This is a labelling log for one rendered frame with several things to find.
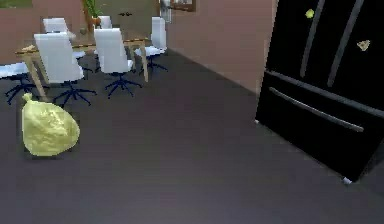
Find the olive room door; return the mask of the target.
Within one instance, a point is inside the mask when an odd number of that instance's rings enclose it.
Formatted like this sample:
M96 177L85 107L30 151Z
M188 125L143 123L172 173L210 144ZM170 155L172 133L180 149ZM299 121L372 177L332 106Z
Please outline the olive room door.
M112 26L119 28L125 38L148 37L152 29L152 18L159 15L159 0L96 0L103 16L110 16ZM130 12L131 16L119 16Z

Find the green house plant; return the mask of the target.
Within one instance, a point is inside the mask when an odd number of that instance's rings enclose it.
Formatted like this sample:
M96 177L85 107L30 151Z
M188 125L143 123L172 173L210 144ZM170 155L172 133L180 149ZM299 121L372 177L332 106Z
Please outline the green house plant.
M98 27L101 24L99 16L102 14L102 11L97 8L96 0L82 0L82 3L83 13L88 26L94 25L95 27Z

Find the brown framed picture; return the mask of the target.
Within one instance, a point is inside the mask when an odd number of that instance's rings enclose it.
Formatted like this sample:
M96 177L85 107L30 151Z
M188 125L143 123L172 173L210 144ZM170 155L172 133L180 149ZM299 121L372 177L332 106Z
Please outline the brown framed picture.
M196 0L171 0L171 7L175 10L195 12Z

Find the black fridge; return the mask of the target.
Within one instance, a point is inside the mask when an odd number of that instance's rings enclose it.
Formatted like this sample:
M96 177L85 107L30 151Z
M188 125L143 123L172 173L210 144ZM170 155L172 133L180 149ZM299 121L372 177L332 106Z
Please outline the black fridge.
M332 87L328 76L356 0L326 0L305 77L302 57L318 0L278 0L256 112L257 120L281 137L355 182L384 143L384 0L365 0ZM357 43L369 40L362 51ZM364 128L339 126L269 91Z

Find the yellow tied rubbish bag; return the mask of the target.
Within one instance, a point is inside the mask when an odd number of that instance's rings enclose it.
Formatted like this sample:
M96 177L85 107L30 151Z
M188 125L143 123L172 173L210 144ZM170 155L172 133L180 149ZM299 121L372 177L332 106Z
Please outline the yellow tied rubbish bag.
M25 93L21 110L22 140L33 156L53 157L72 149L80 137L80 127L70 113Z

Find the wooden dining table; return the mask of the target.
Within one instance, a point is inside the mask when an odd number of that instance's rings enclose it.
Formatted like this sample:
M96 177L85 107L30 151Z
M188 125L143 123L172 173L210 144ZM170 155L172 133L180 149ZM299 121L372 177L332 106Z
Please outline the wooden dining table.
M144 78L145 81L149 81L148 68L147 68L147 59L146 59L146 51L145 46L149 41L149 38L144 36L135 36L135 37L123 37L123 45L129 48L130 57L133 61L133 69L136 69L136 61L135 61L135 53L134 48L138 47L142 53L141 61L144 69ZM93 51L96 49L96 42L94 40L94 36L91 34L86 34L82 37L77 37L73 40L73 51ZM44 102L49 102L50 99L46 96L46 90L43 88L42 83L48 84L49 80L46 75L46 71L44 65L42 63L40 53L37 48L34 49L22 49L17 50L15 54L21 58L28 68L28 71L31 75L33 83L36 85L38 90L38 96Z

